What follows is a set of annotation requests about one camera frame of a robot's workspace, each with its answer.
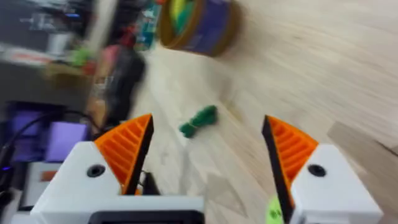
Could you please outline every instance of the screw hole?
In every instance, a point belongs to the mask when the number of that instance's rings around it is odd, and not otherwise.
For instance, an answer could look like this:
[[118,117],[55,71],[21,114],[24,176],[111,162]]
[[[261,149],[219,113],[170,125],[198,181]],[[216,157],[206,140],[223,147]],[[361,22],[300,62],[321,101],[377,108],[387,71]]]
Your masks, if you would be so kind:
[[312,164],[308,166],[308,171],[314,175],[315,177],[324,177],[326,176],[326,170],[317,164]]
[[99,177],[105,172],[105,166],[102,165],[92,165],[90,168],[87,170],[87,176],[88,177]]

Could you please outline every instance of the purple box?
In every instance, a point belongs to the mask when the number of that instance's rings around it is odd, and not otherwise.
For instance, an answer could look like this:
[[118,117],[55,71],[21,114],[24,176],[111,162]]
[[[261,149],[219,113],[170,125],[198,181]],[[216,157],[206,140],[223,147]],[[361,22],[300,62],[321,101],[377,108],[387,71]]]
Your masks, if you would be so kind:
[[64,161],[76,143],[85,140],[87,125],[67,122],[53,122],[50,127],[46,162]]

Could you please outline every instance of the green toy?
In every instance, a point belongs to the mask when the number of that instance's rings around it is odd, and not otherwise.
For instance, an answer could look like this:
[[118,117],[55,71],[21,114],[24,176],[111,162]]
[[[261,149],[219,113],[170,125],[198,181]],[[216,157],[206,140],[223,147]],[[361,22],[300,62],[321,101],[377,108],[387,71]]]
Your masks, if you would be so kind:
[[186,138],[192,138],[197,129],[217,121],[217,107],[215,105],[207,106],[199,111],[189,122],[181,125],[180,131]]
[[282,210],[277,196],[274,196],[268,205],[266,224],[284,224]]

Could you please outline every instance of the black cable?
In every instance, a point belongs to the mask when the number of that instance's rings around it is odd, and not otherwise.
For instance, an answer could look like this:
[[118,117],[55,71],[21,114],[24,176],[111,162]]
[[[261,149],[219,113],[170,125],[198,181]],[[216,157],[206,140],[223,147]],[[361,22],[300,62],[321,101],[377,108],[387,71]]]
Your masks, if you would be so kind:
[[18,130],[17,133],[15,133],[10,140],[8,140],[7,143],[2,147],[1,152],[0,152],[0,167],[4,167],[4,164],[6,164],[7,160],[11,159],[9,158],[12,156],[13,152],[9,152],[11,149],[13,149],[13,145],[15,144],[15,141],[18,140],[18,138],[21,136],[21,134],[24,133],[28,128],[30,128],[33,124],[42,121],[43,119],[51,118],[52,116],[55,115],[61,115],[61,114],[77,114],[83,118],[86,118],[90,121],[91,125],[93,125],[100,133],[103,131],[93,120],[93,118],[87,114],[84,114],[80,111],[74,111],[74,110],[63,110],[63,111],[56,111],[48,114],[43,114],[42,116],[39,116],[38,118],[34,119],[33,121],[27,123],[24,127],[22,127],[20,130]]

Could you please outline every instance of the green rope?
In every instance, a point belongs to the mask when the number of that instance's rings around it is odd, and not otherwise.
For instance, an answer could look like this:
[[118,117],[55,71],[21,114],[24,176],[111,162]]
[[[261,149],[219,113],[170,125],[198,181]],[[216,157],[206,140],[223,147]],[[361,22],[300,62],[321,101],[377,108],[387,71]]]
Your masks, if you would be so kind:
[[186,138],[192,138],[196,131],[206,125],[214,124],[217,121],[217,107],[207,106],[199,111],[189,122],[181,125],[180,131]]

